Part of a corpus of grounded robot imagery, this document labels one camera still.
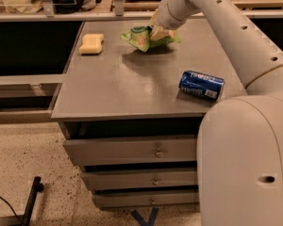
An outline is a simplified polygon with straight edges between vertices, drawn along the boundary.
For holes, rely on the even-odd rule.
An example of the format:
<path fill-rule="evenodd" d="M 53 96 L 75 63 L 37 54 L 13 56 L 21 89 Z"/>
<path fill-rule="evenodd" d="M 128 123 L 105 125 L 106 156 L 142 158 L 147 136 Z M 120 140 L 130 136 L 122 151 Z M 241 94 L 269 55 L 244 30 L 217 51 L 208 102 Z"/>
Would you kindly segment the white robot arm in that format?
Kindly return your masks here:
<path fill-rule="evenodd" d="M 230 0 L 162 0 L 158 23 L 177 29 L 197 12 L 242 84 L 199 128 L 201 224 L 283 226 L 283 52 Z"/>

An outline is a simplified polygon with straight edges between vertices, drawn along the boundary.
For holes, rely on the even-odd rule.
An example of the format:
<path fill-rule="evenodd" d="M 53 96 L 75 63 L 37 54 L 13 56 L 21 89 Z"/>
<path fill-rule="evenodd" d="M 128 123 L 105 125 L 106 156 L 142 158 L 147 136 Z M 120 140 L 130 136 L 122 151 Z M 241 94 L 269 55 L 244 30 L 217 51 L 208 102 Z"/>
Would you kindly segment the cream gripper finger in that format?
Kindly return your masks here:
<path fill-rule="evenodd" d="M 154 25 L 150 32 L 149 39 L 150 40 L 160 40 L 160 39 L 167 37 L 168 35 L 169 35 L 168 29 L 165 29 L 164 27 L 160 25 Z"/>
<path fill-rule="evenodd" d="M 158 9 L 156 9 L 154 11 L 154 13 L 152 14 L 149 22 L 148 22 L 148 25 L 151 27 L 151 28 L 154 28 L 155 26 L 158 26 Z"/>

